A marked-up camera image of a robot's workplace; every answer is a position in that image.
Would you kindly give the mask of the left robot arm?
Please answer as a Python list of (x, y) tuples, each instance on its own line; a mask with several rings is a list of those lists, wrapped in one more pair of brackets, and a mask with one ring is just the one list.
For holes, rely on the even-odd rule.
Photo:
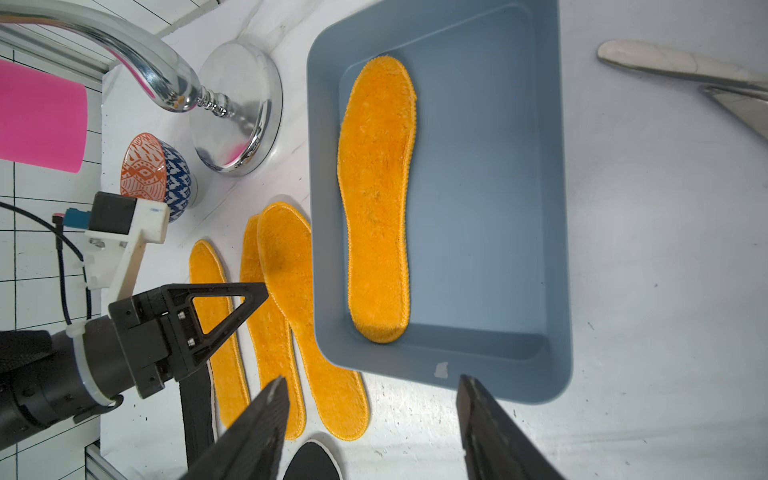
[(116, 408), (201, 369), (268, 299), (256, 283), (168, 284), (109, 306), (105, 316), (1, 334), (1, 446), (63, 420)]

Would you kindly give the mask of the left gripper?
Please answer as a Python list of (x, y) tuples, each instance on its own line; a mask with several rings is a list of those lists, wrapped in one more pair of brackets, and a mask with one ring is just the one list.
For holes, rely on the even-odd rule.
[[(166, 382), (188, 378), (268, 297), (264, 283), (170, 284), (117, 301), (109, 316), (68, 326), (86, 398), (111, 408), (131, 388), (148, 398)], [(198, 298), (241, 303), (204, 332), (194, 306)]]

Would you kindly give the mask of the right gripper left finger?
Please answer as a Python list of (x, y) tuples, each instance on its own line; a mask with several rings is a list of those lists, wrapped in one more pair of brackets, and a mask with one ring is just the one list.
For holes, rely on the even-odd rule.
[(272, 380), (219, 440), (184, 475), (186, 479), (275, 479), (290, 410), (287, 382)]

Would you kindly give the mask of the yellow insole overlapping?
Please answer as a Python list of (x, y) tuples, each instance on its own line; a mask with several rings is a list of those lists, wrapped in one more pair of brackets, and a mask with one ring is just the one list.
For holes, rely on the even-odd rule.
[(354, 441), (366, 432), (370, 410), (361, 375), (333, 365), (315, 336), (312, 234), (292, 205), (275, 202), (258, 220), (257, 246), (269, 299), (295, 337), (318, 415), (328, 432)]

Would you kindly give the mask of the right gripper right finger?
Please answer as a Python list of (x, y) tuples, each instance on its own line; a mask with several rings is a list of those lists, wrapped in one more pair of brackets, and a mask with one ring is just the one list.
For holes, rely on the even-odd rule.
[(457, 411), (470, 479), (561, 479), (476, 378), (462, 375)]

